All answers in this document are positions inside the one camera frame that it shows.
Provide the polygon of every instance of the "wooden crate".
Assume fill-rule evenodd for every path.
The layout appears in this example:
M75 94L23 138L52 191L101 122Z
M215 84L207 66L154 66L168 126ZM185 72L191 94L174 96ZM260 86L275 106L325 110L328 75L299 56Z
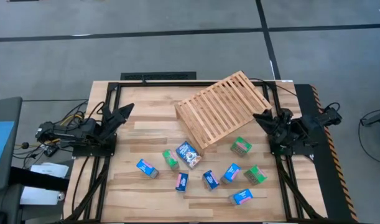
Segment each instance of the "wooden crate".
M204 149L252 121L254 113L271 109L242 71L175 104L176 116L189 132L194 148Z

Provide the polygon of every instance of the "wooden tabletop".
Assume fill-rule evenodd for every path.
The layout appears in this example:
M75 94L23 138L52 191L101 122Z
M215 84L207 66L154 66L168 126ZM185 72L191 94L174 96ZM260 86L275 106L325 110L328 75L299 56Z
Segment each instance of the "wooden tabletop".
M295 93L292 82L276 83ZM93 82L86 113L97 103L104 101L107 85L107 81ZM165 149L175 150L181 143L188 141L185 131L176 119L174 103L204 88L143 86L122 89L119 106L134 103L135 107L128 122L117 131L118 143L109 167L102 222L285 220L276 162L269 153L270 147L265 132L255 121L206 148L203 159L194 170L190 170L184 162L179 161L180 170L171 171L165 163L162 156ZM301 116L297 97L280 88L278 93L281 107L292 110L295 118ZM101 116L94 115L94 118L100 119ZM230 151L230 146L238 136L253 145L250 152L242 158ZM136 167L140 159L145 159L159 171L156 179L151 179ZM314 164L304 156L293 156L292 159L299 190L310 205L325 217L327 213ZM77 158L73 165L64 205L66 217L71 214L73 191L84 161L85 158ZM229 185L221 183L217 189L210 192L202 182L202 174L212 170L216 177L220 178L233 162L242 167L235 181ZM88 190L92 165L93 158L90 158L79 181L75 206ZM243 175L243 172L254 165L258 165L268 176L267 180L259 185L251 185ZM189 173L187 191L184 194L175 190L178 172ZM228 196L246 188L251 190L254 198L239 206L232 205ZM296 217L293 195L289 189L288 192L292 216ZM93 199L90 217L95 216L97 199L98 192Z

